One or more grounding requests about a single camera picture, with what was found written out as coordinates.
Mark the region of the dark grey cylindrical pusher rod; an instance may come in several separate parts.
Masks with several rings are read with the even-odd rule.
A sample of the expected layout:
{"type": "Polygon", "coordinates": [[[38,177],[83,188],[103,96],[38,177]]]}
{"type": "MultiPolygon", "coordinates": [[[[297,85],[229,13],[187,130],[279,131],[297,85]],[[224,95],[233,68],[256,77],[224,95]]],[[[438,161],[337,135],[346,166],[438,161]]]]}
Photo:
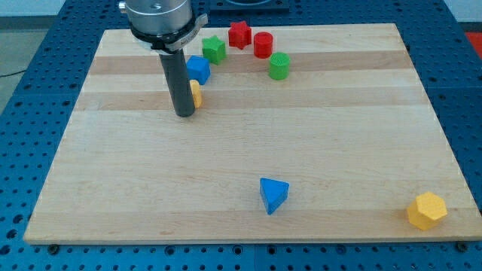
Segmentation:
{"type": "Polygon", "coordinates": [[[176,115],[190,117],[195,112],[195,105],[183,50],[161,54],[160,62],[176,115]]]}

